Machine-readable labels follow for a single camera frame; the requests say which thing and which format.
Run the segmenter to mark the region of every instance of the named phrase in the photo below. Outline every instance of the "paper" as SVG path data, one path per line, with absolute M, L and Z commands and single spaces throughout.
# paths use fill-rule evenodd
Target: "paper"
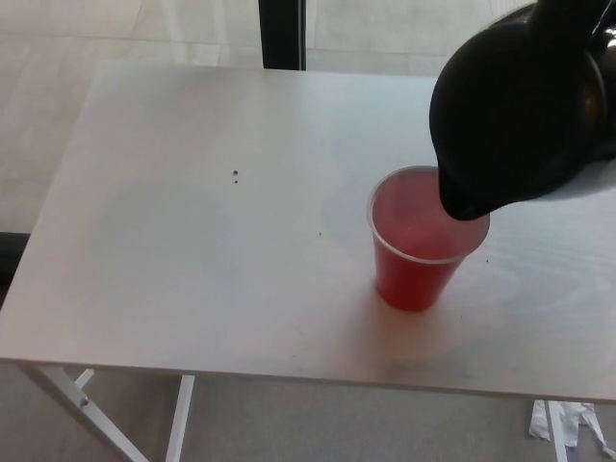
M 607 442 L 601 432 L 594 404 L 565 401 L 555 401 L 555 403 L 557 404 L 558 415 L 552 416 L 552 418 L 560 418 L 560 421 L 562 421 L 562 430 L 567 448 L 578 447 L 578 427 L 580 424 L 588 425 L 590 431 L 593 432 L 593 435 L 601 444 L 603 453 L 616 460 L 616 452 L 607 447 Z M 535 438 L 550 440 L 548 416 L 546 415 L 546 405 L 543 400 L 536 400 L 533 405 L 528 433 Z

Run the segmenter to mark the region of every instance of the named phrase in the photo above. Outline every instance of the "white metal table leg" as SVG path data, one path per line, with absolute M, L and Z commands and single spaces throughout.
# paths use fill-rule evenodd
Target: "white metal table leg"
M 86 369 L 85 371 L 81 372 L 81 375 L 79 375 L 79 377 L 77 377 L 77 379 L 75 380 L 75 385 L 77 385 L 79 388 L 84 388 L 86 384 L 90 382 L 90 379 L 93 376 L 94 369 Z
M 169 436 L 167 458 L 165 459 L 166 462 L 180 462 L 182 443 L 184 443 L 184 430 L 186 429 L 186 420 L 189 417 L 189 410 L 191 408 L 193 384 L 193 375 L 182 375 L 180 392 L 177 396 L 175 414 L 173 415 L 173 427 L 171 428 L 171 435 Z
M 562 421 L 558 405 L 554 401 L 545 401 L 545 404 L 550 439 L 556 452 L 556 462 L 567 462 L 567 447 L 565 446 L 565 436 L 562 431 Z
M 49 397 L 83 428 L 125 462 L 147 462 L 145 456 L 119 428 L 94 404 L 62 368 L 22 367 Z

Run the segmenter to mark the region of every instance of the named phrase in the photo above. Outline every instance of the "floor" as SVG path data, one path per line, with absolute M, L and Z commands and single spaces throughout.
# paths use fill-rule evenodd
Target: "floor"
M 467 37 L 525 2 L 307 0 L 308 69 L 436 76 Z M 96 65 L 107 59 L 261 66 L 256 0 L 2 0 L 0 230 L 32 230 Z M 178 385 L 98 372 L 87 391 L 161 460 Z M 551 460 L 550 444 L 526 437 L 531 405 L 200 378 L 182 461 Z M 616 442 L 616 409 L 598 412 Z M 10 366 L 0 367 L 0 454 L 113 460 Z M 571 455 L 601 460 L 587 431 L 583 457 Z

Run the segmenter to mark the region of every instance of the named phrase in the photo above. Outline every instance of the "white table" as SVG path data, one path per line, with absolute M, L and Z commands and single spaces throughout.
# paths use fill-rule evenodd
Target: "white table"
M 375 294 L 366 202 L 393 169 L 435 164 L 433 84 L 106 65 L 0 312 L 0 358 L 130 461 L 61 366 L 183 374 L 167 460 L 205 372 L 615 401 L 616 192 L 494 213 L 425 314 Z

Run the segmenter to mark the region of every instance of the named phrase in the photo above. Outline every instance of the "clear plastic cup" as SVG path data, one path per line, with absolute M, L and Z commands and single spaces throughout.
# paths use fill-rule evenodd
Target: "clear plastic cup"
M 490 217 L 451 218 L 441 205 L 437 167 L 408 167 L 383 178 L 369 202 L 376 289 L 391 306 L 432 306 L 488 234 Z

